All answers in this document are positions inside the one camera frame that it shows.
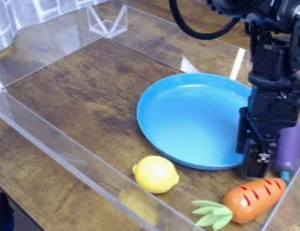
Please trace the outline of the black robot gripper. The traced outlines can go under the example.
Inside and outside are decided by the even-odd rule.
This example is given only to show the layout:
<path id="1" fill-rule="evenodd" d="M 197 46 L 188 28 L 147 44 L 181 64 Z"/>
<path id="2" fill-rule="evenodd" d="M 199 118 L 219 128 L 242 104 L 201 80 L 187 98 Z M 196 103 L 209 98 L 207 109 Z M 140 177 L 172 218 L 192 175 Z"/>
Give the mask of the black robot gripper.
<path id="1" fill-rule="evenodd" d="M 252 94 L 240 110 L 238 152 L 242 174 L 266 178 L 275 162 L 280 130 L 294 127 L 300 114 L 300 80 L 250 80 Z"/>

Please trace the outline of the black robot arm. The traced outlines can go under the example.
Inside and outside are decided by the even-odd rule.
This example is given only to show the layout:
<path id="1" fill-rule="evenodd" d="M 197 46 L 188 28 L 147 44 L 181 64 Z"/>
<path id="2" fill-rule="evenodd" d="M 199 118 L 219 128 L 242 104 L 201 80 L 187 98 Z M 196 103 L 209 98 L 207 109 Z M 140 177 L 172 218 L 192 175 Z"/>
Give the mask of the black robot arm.
<path id="1" fill-rule="evenodd" d="M 207 0 L 215 11 L 246 21 L 254 68 L 252 93 L 240 110 L 238 152 L 242 174 L 267 176 L 280 131 L 300 115 L 300 0 Z"/>

